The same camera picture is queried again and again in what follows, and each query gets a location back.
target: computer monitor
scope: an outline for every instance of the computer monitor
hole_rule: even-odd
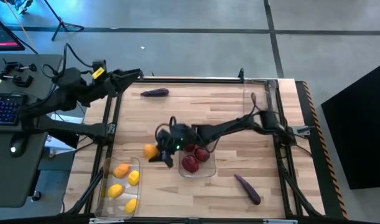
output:
[[[25,50],[18,38],[0,21],[0,51]]]

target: orange striped tape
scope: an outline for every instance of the orange striped tape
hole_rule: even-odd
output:
[[[315,128],[317,129],[317,133],[320,136],[320,142],[321,142],[321,145],[322,145],[322,149],[324,150],[325,160],[328,163],[328,168],[329,168],[330,173],[331,173],[333,185],[335,186],[336,194],[338,196],[338,200],[339,200],[340,208],[342,210],[343,217],[345,219],[348,219],[346,208],[345,208],[345,204],[343,203],[343,198],[342,198],[341,193],[340,193],[340,189],[339,189],[339,185],[338,185],[338,180],[336,179],[335,172],[333,171],[333,166],[332,166],[332,163],[331,163],[331,159],[329,158],[329,153],[328,153],[328,150],[327,150],[327,146],[325,145],[325,139],[324,139],[324,137],[322,135],[322,130],[321,130],[320,123],[318,122],[317,113],[315,112],[315,108],[314,108],[312,96],[310,94],[310,90],[308,90],[308,85],[307,85],[306,82],[303,82],[303,85],[304,85],[304,88],[305,88],[305,91],[306,91],[306,95],[307,95],[307,98],[308,98],[308,102],[309,102],[309,105],[310,105],[310,108],[311,108],[311,111],[312,111],[312,114],[313,114],[313,117],[314,117]]]

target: eggplant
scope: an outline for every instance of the eggplant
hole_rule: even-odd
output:
[[[165,88],[160,88],[156,90],[144,91],[140,93],[142,96],[167,96],[169,94],[169,90]]]
[[[251,201],[255,205],[260,205],[260,203],[261,203],[260,196],[259,196],[259,194],[256,193],[256,191],[253,189],[253,187],[248,182],[246,182],[246,180],[243,179],[240,175],[234,174],[234,176],[235,176],[235,178],[237,178],[239,183],[241,183],[241,185],[244,187],[244,189],[245,189],[246,193],[248,193]]]

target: wooden table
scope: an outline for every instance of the wooden table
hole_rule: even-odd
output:
[[[166,98],[143,98],[140,93],[155,88],[168,88]],[[189,179],[178,174],[175,166],[148,163],[143,156],[145,144],[155,143],[154,131],[174,115],[178,123],[218,124],[244,114],[245,94],[255,92],[260,107],[266,104],[262,85],[200,83],[135,83],[123,96],[112,157],[136,157],[142,166],[141,194],[137,217],[208,217],[208,218],[284,218],[281,189],[272,136],[242,131],[224,136],[215,151],[217,172],[213,177]],[[279,80],[285,117],[289,125],[304,124],[294,80]],[[250,99],[245,99],[248,113]],[[101,122],[106,100],[92,103],[86,112],[86,123]],[[309,150],[308,141],[298,144]],[[78,146],[88,144],[83,141]],[[75,156],[64,202],[67,210],[87,188],[96,146],[89,146]],[[320,189],[312,158],[292,148],[299,188],[315,209],[324,214]],[[253,205],[233,175],[243,176],[261,196]],[[291,209],[294,198],[289,191]],[[98,201],[95,190],[92,210]]]

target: red apple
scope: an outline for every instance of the red apple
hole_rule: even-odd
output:
[[[193,155],[188,155],[182,159],[183,168],[190,173],[194,173],[199,169],[198,161]]]
[[[202,147],[195,149],[194,155],[199,161],[202,161],[202,162],[207,161],[210,157],[210,153],[205,148],[202,148]]]
[[[195,146],[196,146],[196,145],[194,145],[194,144],[188,145],[187,147],[184,148],[184,150],[185,150],[186,152],[192,152],[192,151],[194,151]]]

